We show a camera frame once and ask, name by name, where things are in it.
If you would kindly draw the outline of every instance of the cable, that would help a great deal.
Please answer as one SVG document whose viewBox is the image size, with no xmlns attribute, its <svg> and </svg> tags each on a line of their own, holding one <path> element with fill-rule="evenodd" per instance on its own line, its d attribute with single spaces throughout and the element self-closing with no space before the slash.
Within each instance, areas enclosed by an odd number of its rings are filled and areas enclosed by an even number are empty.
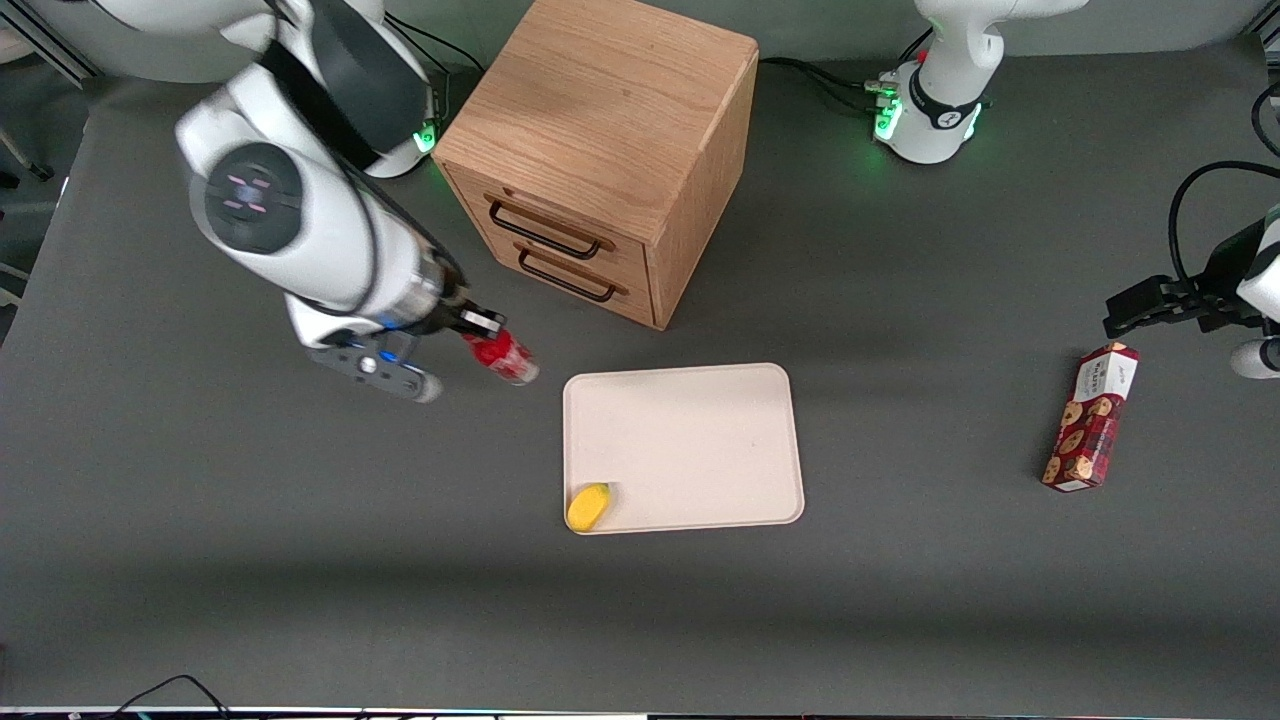
<svg viewBox="0 0 1280 720">
<path fill-rule="evenodd" d="M 431 33 L 426 32 L 425 29 L 422 29 L 420 27 L 411 26 L 407 22 L 397 18 L 396 15 L 393 15 L 390 13 L 387 13 L 387 19 L 389 19 L 394 24 L 404 27 L 406 29 L 413 31 L 413 32 L 421 35 L 422 37 L 426 37 L 428 40 L 434 40 L 435 42 L 439 42 L 440 45 L 443 45 L 445 47 L 449 47 L 449 49 L 460 53 L 467 60 L 471 60 L 471 64 L 475 65 L 477 70 L 480 70 L 481 73 L 484 73 L 485 68 L 484 68 L 483 64 L 480 64 L 480 60 L 476 60 L 475 55 L 472 55 L 471 53 L 467 53 L 466 50 L 458 47 L 457 45 L 449 42 L 448 40 L 444 40 L 443 37 L 436 36 L 436 35 L 431 35 Z"/>
<path fill-rule="evenodd" d="M 421 45 L 417 44 L 416 40 L 413 40 L 412 37 L 410 37 L 408 33 L 404 32 L 404 29 L 402 27 L 392 23 L 392 29 L 394 29 L 397 33 L 399 33 L 399 36 L 404 38 L 404 42 L 408 42 L 410 45 L 412 45 L 413 47 L 416 47 L 419 53 L 421 53 L 422 55 L 426 55 L 426 59 L 430 60 L 431 64 L 434 64 L 436 68 L 440 68 L 442 73 L 444 73 L 445 76 L 449 74 L 449 68 L 445 68 L 443 63 L 440 63 L 439 60 L 435 59 L 435 55 L 431 55 L 430 53 L 428 53 Z"/>
<path fill-rule="evenodd" d="M 444 245 L 442 245 L 440 241 L 435 240 L 435 236 L 431 234 L 431 231 L 422 227 L 422 223 L 417 222 L 417 218 L 410 215 L 408 211 L 404 210 L 404 208 L 399 202 L 397 202 L 394 197 L 388 195 L 385 190 L 374 183 L 372 178 L 370 178 L 369 174 L 366 174 L 364 170 L 352 165 L 351 161 L 347 160 L 346 158 L 338 158 L 338 161 L 355 170 L 356 179 L 360 181 L 360 184 L 362 184 L 365 190 L 367 190 L 370 193 L 374 195 L 374 197 L 380 200 L 383 205 L 387 205 L 387 209 L 390 210 L 392 214 L 398 217 L 401 220 L 404 220 L 404 223 L 407 223 L 408 227 L 413 229 L 413 232 L 421 234 L 422 238 L 426 240 L 428 245 L 431 246 L 431 250 L 434 250 L 436 255 L 443 258 L 444 261 L 451 266 L 451 269 L 454 273 L 457 273 L 458 284 L 461 286 L 467 284 L 467 275 L 462 272 L 462 265 L 458 264 L 456 258 L 453 258 L 453 254 L 449 252 L 449 249 L 444 247 Z"/>
<path fill-rule="evenodd" d="M 1235 324 L 1235 322 L 1231 320 L 1226 313 L 1219 310 L 1216 305 L 1211 304 L 1208 299 L 1204 297 L 1204 293 L 1196 287 L 1196 283 L 1187 274 L 1187 268 L 1183 265 L 1181 243 L 1178 238 L 1178 218 L 1183 208 L 1183 200 L 1187 197 L 1187 191 L 1196 184 L 1196 181 L 1215 170 L 1247 170 L 1260 176 L 1280 179 L 1280 168 L 1272 168 L 1271 165 L 1263 165 L 1261 163 L 1247 163 L 1244 160 L 1219 160 L 1217 163 L 1202 165 L 1192 172 L 1192 174 L 1187 176 L 1187 179 L 1178 186 L 1178 191 L 1174 192 L 1174 200 L 1169 206 L 1169 258 L 1174 263 L 1174 273 L 1178 274 L 1178 282 L 1181 283 L 1187 295 L 1189 295 L 1197 305 L 1203 307 L 1206 313 L 1222 322 Z"/>
<path fill-rule="evenodd" d="M 762 64 L 768 65 L 786 65 L 788 68 L 796 68 L 797 70 L 809 74 L 818 76 L 819 78 L 829 82 L 831 85 L 837 85 L 840 87 L 847 87 L 849 90 L 861 90 L 863 83 L 845 79 L 832 72 L 824 70 L 823 68 L 806 63 L 804 60 L 797 60 L 795 58 L 765 58 L 760 60 Z"/>
<path fill-rule="evenodd" d="M 424 49 L 421 45 L 419 45 L 417 41 L 415 41 L 412 37 L 410 37 L 408 33 L 404 32 L 403 28 L 401 28 L 401 27 L 398 27 L 396 24 L 392 24 L 392 29 L 394 29 L 397 33 L 399 33 L 399 36 L 404 38 L 404 42 L 408 42 L 410 45 L 412 45 L 413 47 L 416 47 L 419 53 L 421 53 L 422 55 L 426 55 L 426 59 L 430 60 L 431 63 L 434 63 L 435 67 L 439 68 L 442 73 L 444 73 L 444 110 L 440 113 L 440 123 L 443 124 L 445 120 L 449 119 L 449 113 L 452 113 L 452 110 L 453 110 L 449 106 L 451 105 L 449 104 L 449 78 L 453 76 L 453 73 L 451 73 L 449 68 L 445 68 L 443 63 L 440 63 L 439 60 L 436 60 L 434 55 L 431 55 L 430 53 L 428 53 L 426 49 Z"/>
<path fill-rule="evenodd" d="M 148 694 L 159 691 L 160 688 L 164 688 L 165 685 L 169 685 L 172 683 L 177 683 L 178 680 L 187 680 L 188 683 L 191 683 L 191 684 L 196 685 L 197 688 L 200 688 L 200 692 L 205 693 L 205 697 L 209 698 L 209 702 L 211 702 L 214 705 L 214 707 L 218 708 L 218 714 L 221 715 L 223 720 L 230 720 L 232 710 L 229 707 L 227 707 L 225 705 L 223 705 L 223 701 L 218 700 L 218 696 L 215 696 L 212 692 L 210 692 L 209 688 L 206 688 L 200 680 L 197 680 L 196 678 L 193 678 L 191 675 L 187 675 L 186 673 L 183 673 L 182 675 L 174 675 L 173 678 L 169 678 L 168 680 L 165 680 L 165 682 L 157 684 L 157 685 L 154 685 L 154 687 L 151 687 L 148 689 L 145 689 L 141 693 L 131 697 L 129 700 L 124 701 L 124 705 L 122 705 L 120 707 L 116 707 L 115 712 L 113 712 L 110 716 L 113 719 L 114 717 L 119 717 L 120 714 L 124 712 L 125 710 L 128 710 L 128 707 L 132 706 L 134 702 L 138 702 L 140 700 L 142 700 L 142 698 L 147 697 Z"/>
<path fill-rule="evenodd" d="M 1276 145 L 1275 141 L 1267 136 L 1267 132 L 1262 129 L 1262 105 L 1267 104 L 1277 90 L 1280 90 L 1280 81 L 1271 83 L 1270 87 L 1262 91 L 1262 95 L 1258 95 L 1258 99 L 1253 101 L 1253 109 L 1249 111 L 1249 119 L 1253 123 L 1253 135 L 1258 136 L 1258 140 L 1262 141 L 1262 145 L 1267 146 L 1267 150 L 1270 150 L 1272 155 L 1280 158 L 1280 145 Z"/>
<path fill-rule="evenodd" d="M 818 65 L 814 65 L 813 63 L 806 63 L 804 60 L 796 60 L 795 58 L 765 58 L 765 59 L 760 60 L 760 63 L 762 64 L 769 64 L 769 65 L 785 65 L 785 67 L 795 68 L 795 69 L 800 70 L 804 74 L 804 77 L 809 78 L 815 86 L 818 86 L 819 90 L 822 90 L 832 100 L 835 100 L 836 102 L 840 102 L 845 108 L 849 108 L 851 110 L 856 110 L 859 113 L 865 113 L 867 110 L 870 109 L 869 105 L 859 105 L 859 104 L 849 100 L 847 97 L 842 97 L 838 92 L 836 92 L 836 90 L 833 87 L 831 87 L 832 85 L 835 85 L 837 87 L 842 87 L 842 88 L 846 88 L 846 90 L 861 90 L 863 86 L 860 83 L 855 83 L 855 82 L 847 81 L 847 79 L 845 79 L 845 78 L 842 78 L 840 76 L 832 74 L 832 73 L 829 73 L 829 72 L 819 68 Z"/>
<path fill-rule="evenodd" d="M 931 35 L 933 35 L 933 26 L 929 26 L 929 29 L 927 29 L 923 33 L 920 33 L 920 37 L 916 37 L 915 42 L 908 45 L 906 50 L 902 50 L 902 54 L 897 56 L 897 61 L 899 63 L 906 61 L 911 56 L 911 53 L 915 53 L 915 50 L 920 45 L 923 45 L 924 41 L 928 40 Z"/>
</svg>

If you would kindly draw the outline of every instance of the black metal handle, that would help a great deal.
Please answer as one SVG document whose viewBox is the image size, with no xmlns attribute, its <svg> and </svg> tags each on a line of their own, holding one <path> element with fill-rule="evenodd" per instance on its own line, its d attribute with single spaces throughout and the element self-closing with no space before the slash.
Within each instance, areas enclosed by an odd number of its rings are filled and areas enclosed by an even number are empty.
<svg viewBox="0 0 1280 720">
<path fill-rule="evenodd" d="M 493 224 L 498 225 L 504 231 L 511 231 L 525 240 L 531 240 L 538 245 L 545 245 L 547 247 L 550 247 L 557 252 L 563 252 L 564 255 L 568 255 L 575 260 L 590 260 L 591 258 L 595 258 L 596 252 L 600 251 L 599 240 L 594 241 L 591 243 L 591 247 L 586 250 L 573 250 L 572 247 L 564 245 L 563 242 L 556 242 L 554 240 L 547 236 L 538 234 L 531 229 L 525 229 L 515 223 L 503 220 L 502 218 L 498 217 L 498 210 L 502 210 L 502 200 L 494 200 L 493 205 L 489 206 L 489 219 L 493 220 Z"/>
<path fill-rule="evenodd" d="M 573 284 L 573 283 L 571 283 L 568 281 L 563 281 L 561 278 L 557 278 L 556 275 L 553 275 L 553 274 L 550 274 L 548 272 L 539 270 L 538 268 L 530 265 L 529 263 L 525 263 L 525 260 L 527 260 L 527 259 L 529 259 L 529 250 L 521 250 L 520 251 L 520 260 L 518 260 L 518 263 L 520 263 L 520 266 L 526 273 L 529 273 L 530 275 L 534 275 L 535 278 L 543 278 L 544 281 L 547 281 L 547 282 L 549 282 L 549 283 L 552 283 L 552 284 L 554 284 L 557 287 L 563 287 L 564 290 L 572 292 L 573 295 L 580 295 L 580 296 L 590 300 L 591 302 L 608 302 L 609 299 L 613 297 L 613 293 L 618 290 L 617 286 L 612 286 L 611 284 L 609 290 L 602 292 L 600 295 L 596 295 L 594 292 L 582 290 L 582 288 L 577 287 L 576 284 Z"/>
</svg>

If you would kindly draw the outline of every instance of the wooden drawer unit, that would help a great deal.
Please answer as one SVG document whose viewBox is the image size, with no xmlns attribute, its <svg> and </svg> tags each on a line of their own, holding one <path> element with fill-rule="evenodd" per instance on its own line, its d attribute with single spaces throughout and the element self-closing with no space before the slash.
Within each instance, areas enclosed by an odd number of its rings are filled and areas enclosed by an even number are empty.
<svg viewBox="0 0 1280 720">
<path fill-rule="evenodd" d="M 503 265 L 663 329 L 742 173 L 754 40 L 536 0 L 434 150 Z"/>
</svg>

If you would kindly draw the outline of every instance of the green indicator light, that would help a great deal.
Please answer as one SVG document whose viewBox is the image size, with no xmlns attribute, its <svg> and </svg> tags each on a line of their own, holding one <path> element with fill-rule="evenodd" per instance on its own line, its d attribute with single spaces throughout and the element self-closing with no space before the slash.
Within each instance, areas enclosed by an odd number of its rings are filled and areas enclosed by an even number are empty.
<svg viewBox="0 0 1280 720">
<path fill-rule="evenodd" d="M 424 155 L 430 152 L 435 147 L 435 123 L 428 120 L 422 129 L 415 132 L 413 143 L 417 145 L 419 152 Z"/>
<path fill-rule="evenodd" d="M 876 123 L 876 136 L 881 140 L 888 140 L 893 137 L 893 131 L 897 129 L 897 120 L 902 117 L 902 101 L 895 99 L 893 102 L 881 110 L 883 115 Z"/>
<path fill-rule="evenodd" d="M 974 128 L 978 127 L 978 115 L 980 114 L 982 114 L 982 102 L 978 102 L 978 106 L 973 109 L 973 118 L 969 120 L 969 129 L 964 131 L 964 140 L 969 140 L 970 137 L 973 137 L 973 131 Z"/>
</svg>

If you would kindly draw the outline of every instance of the red bottle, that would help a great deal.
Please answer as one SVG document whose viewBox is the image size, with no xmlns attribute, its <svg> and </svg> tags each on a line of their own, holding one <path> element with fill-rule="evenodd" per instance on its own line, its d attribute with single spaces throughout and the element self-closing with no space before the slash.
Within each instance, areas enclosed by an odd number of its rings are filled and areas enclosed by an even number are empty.
<svg viewBox="0 0 1280 720">
<path fill-rule="evenodd" d="M 524 345 L 511 337 L 506 328 L 498 333 L 497 340 L 463 334 L 462 340 L 471 346 L 471 354 L 481 365 L 489 368 L 498 377 L 513 386 L 524 386 L 534 382 L 538 377 L 538 365 L 532 355 Z"/>
</svg>

